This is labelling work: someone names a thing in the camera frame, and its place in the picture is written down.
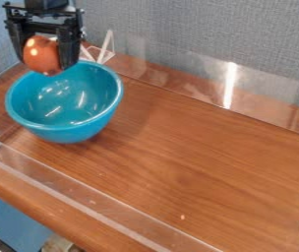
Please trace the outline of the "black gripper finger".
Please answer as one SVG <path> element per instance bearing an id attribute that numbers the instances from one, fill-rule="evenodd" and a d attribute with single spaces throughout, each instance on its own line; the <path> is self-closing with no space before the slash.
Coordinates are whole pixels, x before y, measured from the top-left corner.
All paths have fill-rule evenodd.
<path id="1" fill-rule="evenodd" d="M 81 32 L 77 27 L 60 26 L 56 30 L 61 69 L 72 67 L 78 61 Z"/>
<path id="2" fill-rule="evenodd" d="M 6 30 L 9 33 L 9 37 L 11 40 L 13 48 L 16 51 L 16 55 L 20 60 L 24 60 L 24 46 L 26 41 L 26 35 L 22 30 L 22 24 L 16 23 L 10 20 L 5 22 L 6 24 Z"/>

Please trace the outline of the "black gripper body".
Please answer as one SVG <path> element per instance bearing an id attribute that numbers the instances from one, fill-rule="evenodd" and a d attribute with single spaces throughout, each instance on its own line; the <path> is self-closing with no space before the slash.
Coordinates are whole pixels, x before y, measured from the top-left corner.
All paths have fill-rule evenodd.
<path id="1" fill-rule="evenodd" d="M 66 30 L 73 35 L 82 33 L 84 10 L 76 7 L 74 0 L 6 0 L 5 28 L 10 35 L 30 33 L 56 34 Z"/>

